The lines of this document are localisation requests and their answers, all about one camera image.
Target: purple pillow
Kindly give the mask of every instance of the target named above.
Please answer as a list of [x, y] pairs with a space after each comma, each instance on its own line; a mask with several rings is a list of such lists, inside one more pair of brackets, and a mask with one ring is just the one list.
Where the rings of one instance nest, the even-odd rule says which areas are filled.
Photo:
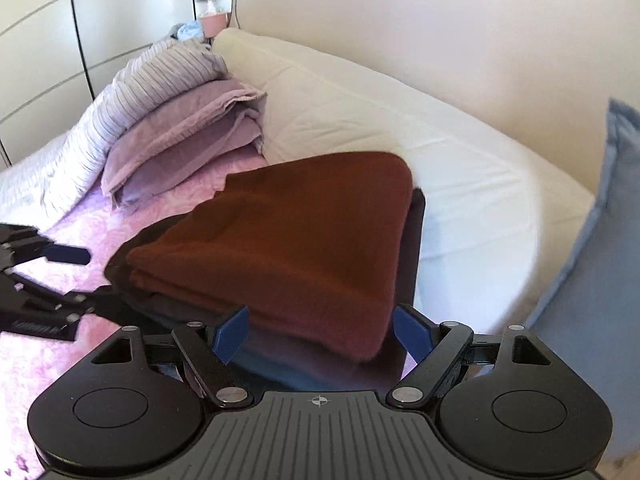
[[144, 162], [114, 194], [118, 208], [135, 210], [187, 179], [210, 160], [260, 137], [259, 113], [236, 104], [221, 119]]
[[[215, 122], [224, 118], [236, 103], [255, 101], [263, 96], [264, 92], [230, 78], [208, 82], [167, 101], [134, 124], [113, 145], [102, 174], [103, 195], [113, 197], [114, 193], [124, 186], [131, 175], [146, 161], [184, 142], [204, 128], [213, 127]], [[248, 120], [256, 118], [257, 116], [247, 115]], [[237, 125], [233, 126], [233, 123], [230, 124], [228, 121], [225, 123], [226, 131], [224, 128], [222, 130], [214, 128], [209, 131], [208, 139], [217, 140], [219, 136], [226, 135], [230, 128], [235, 131]], [[201, 140], [196, 144], [202, 147], [204, 142]], [[216, 154], [214, 150], [207, 150], [207, 153], [210, 155], [210, 160], [224, 152]]]

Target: pink container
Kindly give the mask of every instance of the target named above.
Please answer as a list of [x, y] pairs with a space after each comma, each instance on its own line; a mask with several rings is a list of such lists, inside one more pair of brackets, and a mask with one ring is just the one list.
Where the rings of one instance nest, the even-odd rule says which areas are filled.
[[222, 30], [226, 29], [226, 12], [221, 14], [204, 14], [200, 16], [200, 23], [205, 38], [215, 38]]

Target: brown blanket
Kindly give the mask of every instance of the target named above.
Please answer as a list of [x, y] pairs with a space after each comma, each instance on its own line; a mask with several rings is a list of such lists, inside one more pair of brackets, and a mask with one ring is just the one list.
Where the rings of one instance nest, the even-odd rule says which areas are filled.
[[412, 176], [395, 155], [336, 153], [227, 177], [157, 241], [132, 250], [132, 282], [370, 360], [394, 304]]

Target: triangular cutout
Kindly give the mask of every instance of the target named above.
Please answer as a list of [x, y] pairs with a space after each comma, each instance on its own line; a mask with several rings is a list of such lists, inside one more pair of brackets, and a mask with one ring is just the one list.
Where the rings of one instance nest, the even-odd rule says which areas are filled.
[[526, 336], [517, 336], [513, 343], [513, 362], [521, 365], [547, 366], [551, 361]]
[[130, 363], [132, 360], [129, 339], [116, 339], [104, 352], [92, 359], [94, 365]]

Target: gray ribbed plate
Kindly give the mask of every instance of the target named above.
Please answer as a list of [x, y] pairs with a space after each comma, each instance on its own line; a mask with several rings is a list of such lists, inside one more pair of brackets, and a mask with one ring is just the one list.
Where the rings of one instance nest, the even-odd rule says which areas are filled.
[[[222, 413], [190, 450], [143, 480], [493, 480], [453, 456], [417, 413], [373, 392], [268, 392]], [[574, 480], [594, 480], [583, 473]], [[47, 473], [43, 480], [62, 480]]]

